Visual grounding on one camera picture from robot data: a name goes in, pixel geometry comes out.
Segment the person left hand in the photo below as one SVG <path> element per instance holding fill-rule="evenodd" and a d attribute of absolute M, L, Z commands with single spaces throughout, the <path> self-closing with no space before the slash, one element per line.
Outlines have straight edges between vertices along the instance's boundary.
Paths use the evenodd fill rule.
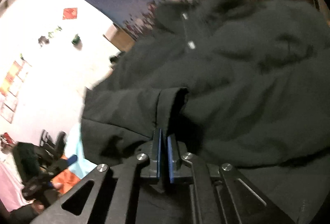
<path fill-rule="evenodd" d="M 10 223 L 31 223 L 31 221 L 39 216 L 45 210 L 45 206 L 39 200 L 13 210 L 9 213 Z"/>

